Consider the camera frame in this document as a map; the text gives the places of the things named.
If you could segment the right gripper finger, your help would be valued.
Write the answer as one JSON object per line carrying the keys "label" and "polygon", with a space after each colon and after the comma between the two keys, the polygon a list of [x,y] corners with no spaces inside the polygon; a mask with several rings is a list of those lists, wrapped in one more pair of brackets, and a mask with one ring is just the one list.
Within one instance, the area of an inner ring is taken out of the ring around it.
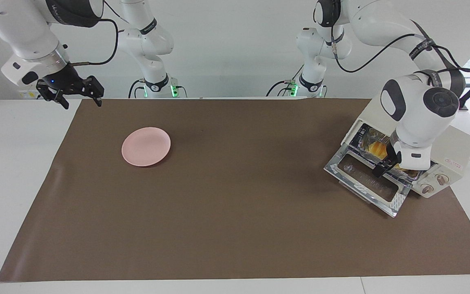
{"label": "right gripper finger", "polygon": [[60,104],[64,109],[69,109],[69,102],[67,102],[64,97],[63,91],[52,92],[49,87],[37,87],[37,91],[45,101],[55,102]]}
{"label": "right gripper finger", "polygon": [[104,87],[93,75],[82,80],[82,95],[91,98],[98,107],[102,106],[102,97],[104,96]]}

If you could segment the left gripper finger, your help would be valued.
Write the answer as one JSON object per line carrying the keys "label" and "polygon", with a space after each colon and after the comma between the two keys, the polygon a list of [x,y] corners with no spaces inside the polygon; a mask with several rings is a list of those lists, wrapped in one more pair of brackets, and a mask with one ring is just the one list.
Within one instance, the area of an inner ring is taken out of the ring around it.
{"label": "left gripper finger", "polygon": [[377,163],[372,170],[372,174],[380,178],[399,163],[398,159],[384,159]]}

